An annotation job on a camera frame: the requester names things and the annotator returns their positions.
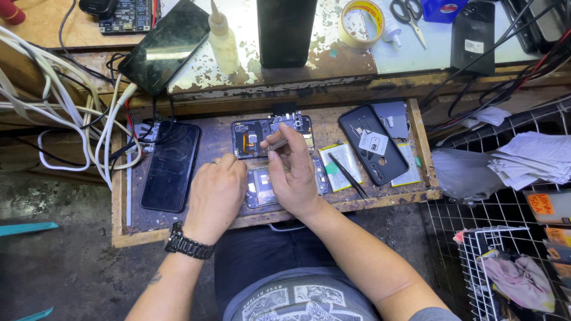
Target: masking tape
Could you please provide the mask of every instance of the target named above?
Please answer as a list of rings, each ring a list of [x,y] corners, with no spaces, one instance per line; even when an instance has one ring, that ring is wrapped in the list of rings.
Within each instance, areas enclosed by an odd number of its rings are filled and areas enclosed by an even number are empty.
[[[345,27],[345,24],[343,23],[343,17],[347,14],[347,12],[351,10],[361,10],[371,15],[371,17],[375,21],[375,25],[377,26],[377,36],[375,36],[373,39],[368,39],[368,40],[357,39],[353,37]],[[377,43],[377,41],[381,38],[383,30],[385,28],[384,22],[385,19],[383,16],[383,12],[381,11],[381,8],[379,8],[377,4],[365,0],[352,0],[345,5],[345,8],[343,8],[343,12],[341,12],[341,16],[339,17],[339,22],[337,23],[337,32],[339,33],[339,38],[341,38],[341,40],[348,46],[351,46],[356,49],[369,49],[373,47],[375,43]]]

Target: power supply board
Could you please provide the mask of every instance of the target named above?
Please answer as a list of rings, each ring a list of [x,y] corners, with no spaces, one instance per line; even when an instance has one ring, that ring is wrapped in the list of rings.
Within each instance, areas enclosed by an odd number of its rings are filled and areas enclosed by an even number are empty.
[[[99,20],[103,35],[146,33],[151,30],[151,0],[119,0],[113,17]]]

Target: green sticker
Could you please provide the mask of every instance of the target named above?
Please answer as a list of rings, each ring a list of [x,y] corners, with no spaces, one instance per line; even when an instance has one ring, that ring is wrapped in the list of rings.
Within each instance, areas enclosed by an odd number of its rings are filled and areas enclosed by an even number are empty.
[[[327,164],[327,166],[325,166],[325,171],[327,172],[327,174],[337,174],[337,166],[335,166],[335,163],[329,163]]]

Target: gray t-shirt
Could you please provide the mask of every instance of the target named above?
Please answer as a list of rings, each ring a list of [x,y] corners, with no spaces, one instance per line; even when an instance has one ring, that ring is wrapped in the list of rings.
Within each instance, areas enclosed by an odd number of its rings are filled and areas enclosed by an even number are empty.
[[[295,268],[270,275],[238,293],[224,321],[373,321],[374,305],[339,268]],[[460,321],[450,311],[426,308],[410,321]]]

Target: dark pants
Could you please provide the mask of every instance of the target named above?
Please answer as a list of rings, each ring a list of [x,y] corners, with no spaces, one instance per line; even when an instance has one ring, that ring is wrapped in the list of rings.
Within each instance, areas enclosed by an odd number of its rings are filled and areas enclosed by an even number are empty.
[[[308,228],[275,232],[269,226],[229,230],[216,244],[214,287],[220,317],[250,284],[298,267],[335,267],[323,242]]]

